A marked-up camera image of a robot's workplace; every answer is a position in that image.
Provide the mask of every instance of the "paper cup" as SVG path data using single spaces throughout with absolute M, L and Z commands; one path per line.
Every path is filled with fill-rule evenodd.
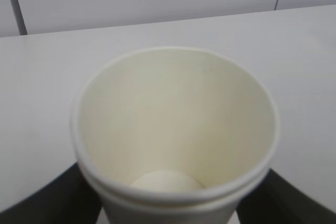
M 278 130 L 256 78 L 181 47 L 108 64 L 71 118 L 79 167 L 117 224 L 226 223 L 267 174 Z

